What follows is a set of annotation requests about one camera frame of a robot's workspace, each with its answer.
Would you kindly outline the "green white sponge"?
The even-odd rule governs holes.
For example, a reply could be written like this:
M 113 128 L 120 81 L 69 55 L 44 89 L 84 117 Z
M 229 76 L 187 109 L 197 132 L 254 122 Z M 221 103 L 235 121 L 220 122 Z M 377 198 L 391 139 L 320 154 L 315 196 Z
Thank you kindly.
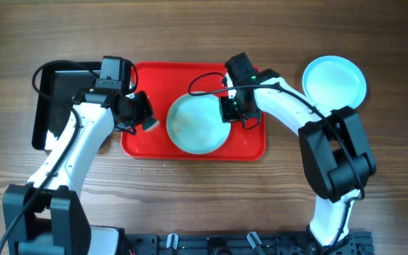
M 154 117 L 146 118 L 142 123 L 142 130 L 145 132 L 152 131 L 159 125 L 159 121 Z

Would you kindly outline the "light blue plate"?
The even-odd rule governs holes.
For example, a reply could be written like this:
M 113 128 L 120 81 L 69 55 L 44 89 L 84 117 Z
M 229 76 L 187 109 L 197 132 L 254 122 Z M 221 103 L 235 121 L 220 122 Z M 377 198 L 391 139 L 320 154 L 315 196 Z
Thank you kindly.
M 167 113 L 166 131 L 180 150 L 208 154 L 226 142 L 231 124 L 222 121 L 217 96 L 184 94 L 172 103 Z
M 335 55 L 318 57 L 307 65 L 302 89 L 306 97 L 334 109 L 357 108 L 368 93 L 366 78 L 358 66 Z

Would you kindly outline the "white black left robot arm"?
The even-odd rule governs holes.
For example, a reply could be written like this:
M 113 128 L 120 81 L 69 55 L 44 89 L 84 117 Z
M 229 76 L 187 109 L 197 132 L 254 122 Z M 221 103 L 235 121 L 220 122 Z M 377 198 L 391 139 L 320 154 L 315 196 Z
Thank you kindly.
M 136 133 L 153 118 L 140 91 L 93 90 L 76 97 L 69 121 L 43 165 L 24 185 L 11 184 L 2 198 L 10 254 L 126 254 L 125 231 L 91 225 L 81 205 L 84 179 L 104 140 L 114 131 Z

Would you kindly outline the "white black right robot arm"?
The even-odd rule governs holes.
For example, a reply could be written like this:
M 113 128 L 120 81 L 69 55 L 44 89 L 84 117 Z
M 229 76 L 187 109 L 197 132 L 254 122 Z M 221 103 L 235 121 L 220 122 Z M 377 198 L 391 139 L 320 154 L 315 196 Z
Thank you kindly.
M 277 73 L 225 76 L 221 109 L 224 121 L 241 121 L 268 113 L 299 139 L 305 178 L 316 193 L 307 232 L 322 254 L 342 247 L 349 237 L 353 204 L 365 198 L 376 163 L 357 112 L 315 103 Z

